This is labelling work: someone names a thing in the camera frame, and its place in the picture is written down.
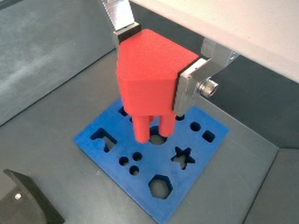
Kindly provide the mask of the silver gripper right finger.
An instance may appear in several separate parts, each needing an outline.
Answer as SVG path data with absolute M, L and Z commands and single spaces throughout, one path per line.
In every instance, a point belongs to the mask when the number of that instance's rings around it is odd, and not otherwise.
M 200 57 L 178 72 L 172 110 L 182 116 L 198 96 L 210 97 L 218 84 L 210 77 L 236 59 L 238 54 L 213 40 L 204 38 Z

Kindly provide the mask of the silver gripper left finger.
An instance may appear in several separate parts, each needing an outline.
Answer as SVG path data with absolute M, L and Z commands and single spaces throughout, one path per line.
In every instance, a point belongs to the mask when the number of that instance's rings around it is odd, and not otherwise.
M 141 31 L 134 21 L 129 0 L 100 0 L 113 30 L 116 49 L 120 44 Z

